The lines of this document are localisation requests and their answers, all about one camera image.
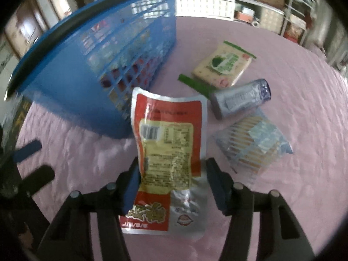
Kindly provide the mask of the clear blue wafer bag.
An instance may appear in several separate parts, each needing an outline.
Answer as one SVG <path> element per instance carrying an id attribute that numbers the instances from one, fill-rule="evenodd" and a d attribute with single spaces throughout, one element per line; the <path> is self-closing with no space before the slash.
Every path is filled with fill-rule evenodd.
<path id="1" fill-rule="evenodd" d="M 260 108 L 214 135 L 238 181 L 252 187 L 258 175 L 293 149 Z"/>

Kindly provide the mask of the orange silver snack pouch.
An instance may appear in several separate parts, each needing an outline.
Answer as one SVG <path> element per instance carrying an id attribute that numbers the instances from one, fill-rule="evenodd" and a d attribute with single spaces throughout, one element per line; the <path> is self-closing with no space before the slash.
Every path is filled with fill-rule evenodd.
<path id="1" fill-rule="evenodd" d="M 131 122 L 141 183 L 133 207 L 120 216 L 124 233 L 203 236 L 207 104 L 202 95 L 173 98 L 133 90 Z"/>

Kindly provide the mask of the blue plastic basket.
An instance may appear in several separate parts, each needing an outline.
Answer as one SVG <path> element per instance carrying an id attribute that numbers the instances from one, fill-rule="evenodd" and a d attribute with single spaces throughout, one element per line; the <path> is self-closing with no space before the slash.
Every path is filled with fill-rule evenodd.
<path id="1" fill-rule="evenodd" d="M 131 133 L 135 87 L 148 89 L 176 42 L 175 0 L 97 0 L 29 49 L 5 98 L 23 95 L 103 136 Z"/>

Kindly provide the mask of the silver purple candy tube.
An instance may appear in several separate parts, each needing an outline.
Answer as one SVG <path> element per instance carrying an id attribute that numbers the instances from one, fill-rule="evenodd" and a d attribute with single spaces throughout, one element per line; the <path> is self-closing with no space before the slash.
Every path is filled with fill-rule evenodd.
<path id="1" fill-rule="evenodd" d="M 270 101 L 271 89 L 266 79 L 261 78 L 210 93 L 209 100 L 214 116 L 217 120 L 222 120 Z"/>

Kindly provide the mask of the green soda cracker pack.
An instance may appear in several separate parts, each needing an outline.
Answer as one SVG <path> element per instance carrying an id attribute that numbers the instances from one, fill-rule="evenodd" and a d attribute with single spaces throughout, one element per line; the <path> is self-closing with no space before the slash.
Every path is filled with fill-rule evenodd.
<path id="1" fill-rule="evenodd" d="M 223 41 L 210 56 L 199 63 L 191 77 L 181 74 L 178 80 L 209 98 L 213 92 L 235 85 L 256 59 L 254 54 L 242 47 Z"/>

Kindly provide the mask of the pink quilted tablecloth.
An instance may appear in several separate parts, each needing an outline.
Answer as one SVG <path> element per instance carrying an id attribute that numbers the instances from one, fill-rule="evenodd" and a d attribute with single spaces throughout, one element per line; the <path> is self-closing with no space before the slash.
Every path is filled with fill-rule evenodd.
<path id="1" fill-rule="evenodd" d="M 179 76 L 190 75 L 223 41 L 254 54 L 239 83 L 269 83 L 272 98 L 261 107 L 268 122 L 243 114 L 217 120 L 209 113 L 206 155 L 255 191 L 278 190 L 320 253 L 347 214 L 347 82 L 313 52 L 267 30 L 206 18 L 178 18 L 176 27 L 175 48 L 151 91 L 195 95 Z M 137 155 L 133 137 L 98 135 L 38 104 L 27 114 L 17 146 L 34 139 L 42 149 L 19 172 L 27 175 L 45 163 L 54 168 L 54 181 L 34 197 L 48 220 L 70 191 L 100 189 Z"/>

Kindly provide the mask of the white tv cabinet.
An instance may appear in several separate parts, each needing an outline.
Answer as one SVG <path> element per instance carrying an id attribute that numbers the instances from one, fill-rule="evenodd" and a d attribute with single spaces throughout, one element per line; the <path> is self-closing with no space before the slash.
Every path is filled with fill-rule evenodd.
<path id="1" fill-rule="evenodd" d="M 281 34 L 284 13 L 257 0 L 176 0 L 177 17 L 235 21 Z"/>

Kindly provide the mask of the white metal shelf rack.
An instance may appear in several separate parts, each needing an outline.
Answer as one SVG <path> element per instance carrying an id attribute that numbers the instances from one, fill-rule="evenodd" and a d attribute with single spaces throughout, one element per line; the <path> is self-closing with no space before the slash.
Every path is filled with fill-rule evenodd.
<path id="1" fill-rule="evenodd" d="M 298 45 L 303 45 L 313 25 L 315 6 L 315 0 L 285 0 L 280 35 Z"/>

